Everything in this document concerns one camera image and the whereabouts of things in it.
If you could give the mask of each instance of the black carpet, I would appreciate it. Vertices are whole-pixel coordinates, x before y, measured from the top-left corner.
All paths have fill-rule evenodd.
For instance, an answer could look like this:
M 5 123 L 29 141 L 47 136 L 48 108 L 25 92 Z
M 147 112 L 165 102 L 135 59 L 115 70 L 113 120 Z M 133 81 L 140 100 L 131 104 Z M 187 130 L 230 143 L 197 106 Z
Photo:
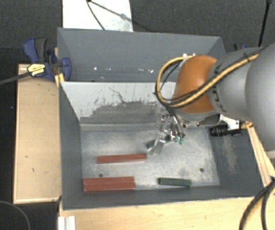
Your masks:
M 0 80 L 12 77 L 26 61 L 22 43 L 29 37 L 57 44 L 62 26 L 62 0 L 0 0 Z M 233 44 L 257 46 L 266 0 L 130 0 L 135 31 L 219 35 L 227 51 Z M 275 0 L 263 46 L 275 42 Z M 15 83 L 0 87 L 0 200 L 11 202 L 15 143 Z M 23 206 L 33 230 L 55 229 L 57 206 Z M 26 229 L 15 209 L 0 205 L 0 230 Z

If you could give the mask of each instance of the dark gray floor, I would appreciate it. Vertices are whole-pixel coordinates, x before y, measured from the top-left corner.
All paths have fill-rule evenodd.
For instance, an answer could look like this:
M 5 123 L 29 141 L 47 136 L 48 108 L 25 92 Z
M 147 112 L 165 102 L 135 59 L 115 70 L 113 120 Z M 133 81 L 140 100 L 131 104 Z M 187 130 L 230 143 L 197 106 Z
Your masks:
M 233 43 L 256 46 L 266 0 L 130 0 L 135 31 L 219 35 L 227 51 Z M 62 25 L 61 0 L 0 0 L 0 80 L 16 73 L 27 60 L 22 43 L 47 37 L 57 44 Z M 275 41 L 275 0 L 271 5 L 264 44 Z M 15 84 L 0 87 L 0 200 L 11 201 L 15 134 Z M 32 229 L 54 229 L 56 204 L 26 206 Z M 0 206 L 0 229 L 23 229 L 15 211 Z

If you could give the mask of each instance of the blue clamp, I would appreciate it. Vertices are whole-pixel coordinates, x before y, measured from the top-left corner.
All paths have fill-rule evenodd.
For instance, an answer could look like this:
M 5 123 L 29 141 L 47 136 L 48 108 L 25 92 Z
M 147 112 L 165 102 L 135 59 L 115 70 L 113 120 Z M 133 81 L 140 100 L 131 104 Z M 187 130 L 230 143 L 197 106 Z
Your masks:
M 41 77 L 50 81 L 54 81 L 56 74 L 53 72 L 53 69 L 57 68 L 57 72 L 63 73 L 65 81 L 68 81 L 71 75 L 71 65 L 69 58 L 62 58 L 61 62 L 58 62 L 57 56 L 53 53 L 52 50 L 46 51 L 46 41 L 46 38 L 35 39 L 32 37 L 23 44 L 23 50 L 30 58 L 32 64 L 41 63 L 45 65 L 45 71 L 36 74 L 33 77 Z M 45 61 L 45 54 L 48 55 L 49 62 Z

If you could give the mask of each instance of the wooden table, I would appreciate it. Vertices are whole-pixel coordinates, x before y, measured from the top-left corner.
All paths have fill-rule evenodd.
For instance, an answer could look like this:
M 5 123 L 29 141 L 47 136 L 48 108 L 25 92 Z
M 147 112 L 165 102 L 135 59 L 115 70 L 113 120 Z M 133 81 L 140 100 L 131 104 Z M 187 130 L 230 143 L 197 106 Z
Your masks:
M 26 65 L 19 66 L 19 73 Z M 275 170 L 254 131 L 249 129 L 263 184 Z M 57 201 L 61 195 L 57 86 L 45 79 L 19 80 L 17 89 L 16 151 L 13 201 L 15 204 Z M 75 216 L 77 230 L 236 230 L 251 197 L 133 207 L 63 211 Z M 269 198 L 267 221 L 275 229 L 275 196 Z M 261 227 L 260 204 L 246 229 Z

